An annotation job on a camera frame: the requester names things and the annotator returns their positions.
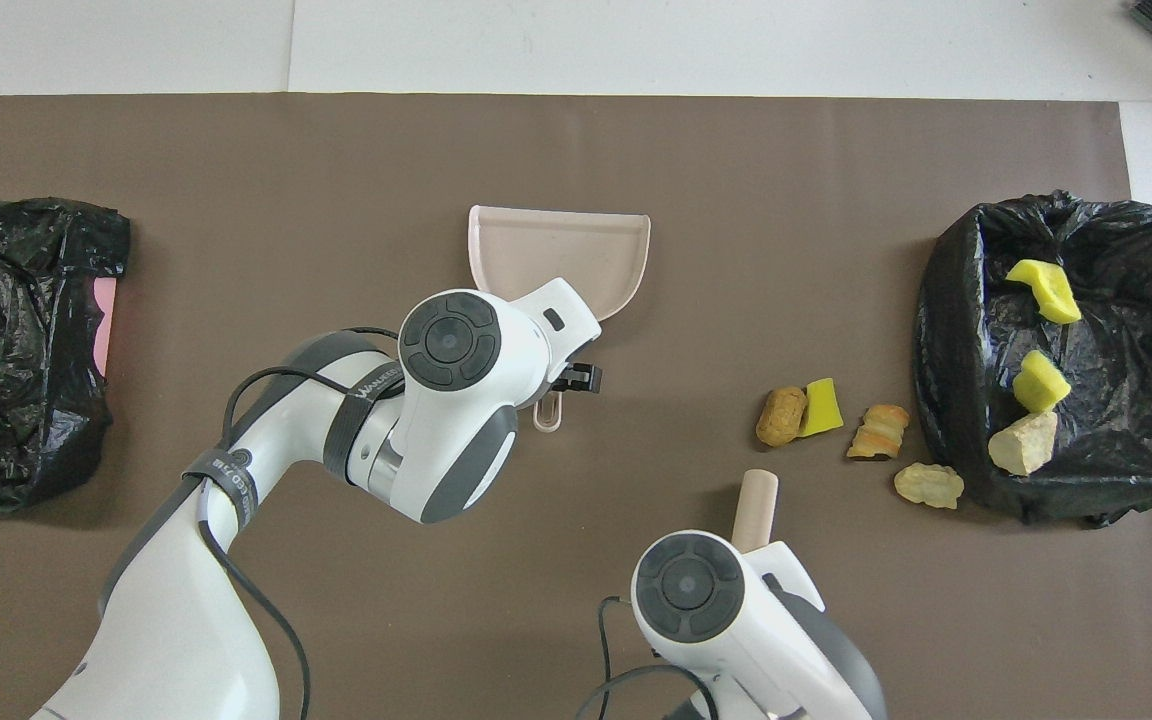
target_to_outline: brown nut-shaped toy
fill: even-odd
[[[767,393],[767,404],[758,419],[755,434],[768,447],[781,447],[799,437],[806,393],[801,387],[781,387]]]

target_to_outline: pink object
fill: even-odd
[[[105,361],[109,357],[109,320],[114,318],[114,290],[118,286],[115,278],[97,278],[92,282],[92,293],[96,295],[96,305],[99,305],[101,313],[100,327],[96,328],[96,341],[92,343],[92,361],[96,361],[96,372],[105,377]]]

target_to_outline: black strap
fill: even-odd
[[[257,497],[256,480],[244,467],[247,462],[230,455],[229,452],[212,447],[205,450],[182,473],[182,477],[207,478],[215,483],[219,488],[229,497],[229,502],[234,505],[234,511],[238,515],[238,530],[247,528],[251,523],[252,515],[256,514]]]
[[[602,388],[602,369],[589,363],[571,363],[550,386],[554,392],[593,392]]]
[[[402,365],[385,363],[362,377],[361,381],[349,388],[344,400],[340,401],[338,414],[328,429],[328,438],[323,444],[323,464],[335,477],[349,482],[349,450],[358,437],[358,430],[366,423],[376,401],[392,397],[391,389],[402,381]]]

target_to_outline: yellow sponge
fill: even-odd
[[[1045,414],[1069,395],[1069,382],[1046,355],[1030,350],[1020,362],[1020,374],[1011,382],[1011,392],[1025,410]]]
[[[803,414],[799,437],[814,435],[826,430],[841,429],[842,414],[838,410],[838,396],[833,392],[833,378],[823,378],[808,384],[808,409]]]
[[[1074,302],[1074,290],[1070,290],[1069,278],[1064,268],[1043,260],[1021,260],[1011,272],[1007,273],[1009,281],[1023,282],[1034,291],[1038,301],[1038,314],[1052,323],[1068,325],[1082,320],[1078,302]]]

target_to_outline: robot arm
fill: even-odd
[[[748,491],[764,477],[746,473],[737,532]],[[817,717],[819,720],[886,720],[882,688],[869,661],[824,614],[824,601],[799,560],[782,541],[763,538],[742,546],[684,530],[647,548],[635,568],[634,615],[650,646],[699,676],[722,720]],[[699,694],[669,720],[708,720]]]
[[[270,655],[200,528],[228,550],[302,460],[420,523],[450,518],[495,478],[517,409],[598,334],[556,279],[515,302],[478,291],[422,302],[397,363],[358,333],[305,342],[285,361],[297,374],[271,381],[132,539],[91,647],[33,720],[276,720]]]

